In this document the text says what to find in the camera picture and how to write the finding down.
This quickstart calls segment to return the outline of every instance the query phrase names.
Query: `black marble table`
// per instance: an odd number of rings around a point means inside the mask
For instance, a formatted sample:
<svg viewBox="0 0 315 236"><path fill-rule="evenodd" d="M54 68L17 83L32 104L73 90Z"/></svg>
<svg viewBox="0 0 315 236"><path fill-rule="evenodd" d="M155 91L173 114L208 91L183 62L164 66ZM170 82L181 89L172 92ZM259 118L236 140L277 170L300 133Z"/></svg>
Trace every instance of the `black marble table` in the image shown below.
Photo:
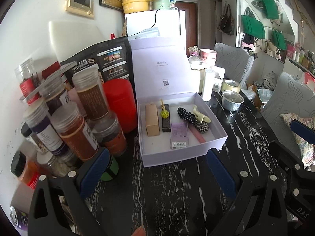
<svg viewBox="0 0 315 236"><path fill-rule="evenodd" d="M236 112L222 108L220 94L211 98L211 110L228 134L220 159L231 164L234 173L246 170L255 177L270 173L281 177L268 152L268 143L276 137L244 98ZM100 181L90 197L92 213L108 236L129 236L140 225L148 236L208 235L231 200L209 170L206 156L144 168L137 130L126 138L128 150L117 158L117 178Z"/></svg>

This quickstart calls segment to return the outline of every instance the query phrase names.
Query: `green bag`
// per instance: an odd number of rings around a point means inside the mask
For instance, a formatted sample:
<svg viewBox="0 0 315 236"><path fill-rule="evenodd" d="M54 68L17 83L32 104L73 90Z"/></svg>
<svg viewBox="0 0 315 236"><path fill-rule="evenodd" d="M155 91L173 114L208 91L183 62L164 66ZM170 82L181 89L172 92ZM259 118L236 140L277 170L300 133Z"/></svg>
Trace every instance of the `green bag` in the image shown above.
<svg viewBox="0 0 315 236"><path fill-rule="evenodd" d="M255 18L242 15L242 23L246 34L250 34L257 39L265 39L266 34L264 25L260 21Z"/></svg>
<svg viewBox="0 0 315 236"><path fill-rule="evenodd" d="M278 19L278 6L276 5L275 0L262 0L264 4L264 11L266 13L267 19Z"/></svg>
<svg viewBox="0 0 315 236"><path fill-rule="evenodd" d="M287 45L285 43L285 39L283 34L281 34L278 31L273 31L272 37L271 37L271 42L278 48L282 50L287 49Z"/></svg>

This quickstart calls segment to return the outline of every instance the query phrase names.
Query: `leaf pattern chair cover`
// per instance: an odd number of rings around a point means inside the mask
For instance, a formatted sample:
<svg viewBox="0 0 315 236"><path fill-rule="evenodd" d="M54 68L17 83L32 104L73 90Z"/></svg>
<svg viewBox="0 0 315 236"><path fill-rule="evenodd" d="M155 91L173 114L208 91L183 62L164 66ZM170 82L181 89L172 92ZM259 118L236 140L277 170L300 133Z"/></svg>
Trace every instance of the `leaf pattern chair cover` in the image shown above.
<svg viewBox="0 0 315 236"><path fill-rule="evenodd" d="M218 52L215 65L225 69L224 78L237 81L242 86L249 76L254 58L243 48L221 42L215 44L215 51Z"/></svg>
<svg viewBox="0 0 315 236"><path fill-rule="evenodd" d="M280 143L301 158L300 149L291 129L279 116L290 112L296 113L301 118L315 117L315 96L313 91L296 82L288 73L282 72L276 89L261 114Z"/></svg>

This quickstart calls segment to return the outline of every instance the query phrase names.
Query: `black narrow box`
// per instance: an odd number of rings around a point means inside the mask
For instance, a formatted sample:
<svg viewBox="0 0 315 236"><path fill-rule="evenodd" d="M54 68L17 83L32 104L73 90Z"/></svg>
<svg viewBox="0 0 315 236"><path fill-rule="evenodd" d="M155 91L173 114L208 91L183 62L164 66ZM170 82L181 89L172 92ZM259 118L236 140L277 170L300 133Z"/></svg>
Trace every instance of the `black narrow box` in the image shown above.
<svg viewBox="0 0 315 236"><path fill-rule="evenodd" d="M170 113L170 105L164 104L165 110ZM171 132L171 116L169 115L166 119L162 117L162 132Z"/></svg>

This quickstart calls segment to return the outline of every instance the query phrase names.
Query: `open gift box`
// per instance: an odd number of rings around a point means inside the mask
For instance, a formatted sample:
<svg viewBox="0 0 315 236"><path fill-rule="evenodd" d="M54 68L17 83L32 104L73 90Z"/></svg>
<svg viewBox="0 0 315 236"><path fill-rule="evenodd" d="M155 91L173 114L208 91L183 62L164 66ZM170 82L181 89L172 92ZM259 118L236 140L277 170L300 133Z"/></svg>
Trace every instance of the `open gift box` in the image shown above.
<svg viewBox="0 0 315 236"><path fill-rule="evenodd" d="M130 41L133 74L138 101L138 129L140 152L144 167L167 164L205 155L211 148L222 149L227 134L217 117L198 93L193 91L190 81L190 65L178 37L153 37ZM191 112L196 105L199 112L211 119L209 130L202 136L206 143L200 144L188 131L189 146L171 149L171 132L162 132L161 99L170 105L171 123L181 122L177 108ZM145 105L157 106L160 135L147 136L145 129Z"/></svg>

